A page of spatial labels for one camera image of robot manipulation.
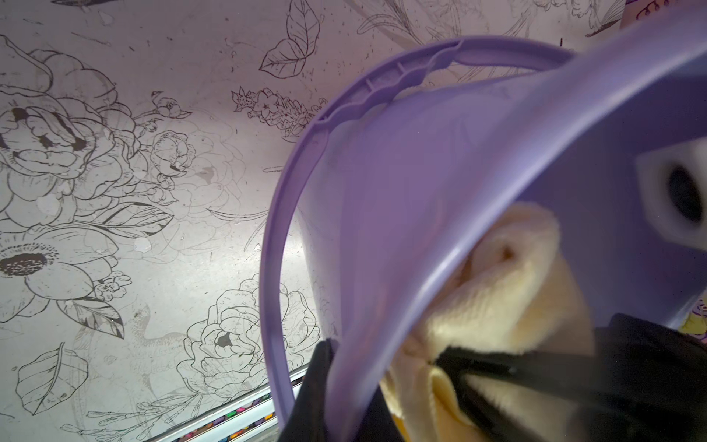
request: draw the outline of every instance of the purple plastic bin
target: purple plastic bin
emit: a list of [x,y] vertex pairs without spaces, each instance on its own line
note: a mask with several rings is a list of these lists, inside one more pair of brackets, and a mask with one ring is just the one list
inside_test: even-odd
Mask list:
[[[707,255],[648,225],[634,164],[707,134],[707,4],[682,3],[580,57],[488,36],[404,52],[310,123],[280,177],[262,248],[262,337],[280,425],[294,403],[279,280],[296,211],[322,330],[335,343],[325,407],[333,441],[353,438],[412,325],[518,198],[558,216],[598,325],[618,311],[667,323],[704,289]],[[545,72],[393,100],[452,62]]]

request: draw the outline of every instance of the yellow towel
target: yellow towel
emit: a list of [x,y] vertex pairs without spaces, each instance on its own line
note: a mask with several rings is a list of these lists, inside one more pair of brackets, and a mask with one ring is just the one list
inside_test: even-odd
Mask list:
[[[515,203],[435,297],[380,382],[407,441],[488,441],[460,410],[450,379],[433,365],[449,346],[593,354],[588,309],[559,243],[551,212]],[[467,382],[544,440],[571,440],[567,428],[574,404],[498,380],[467,376]]]

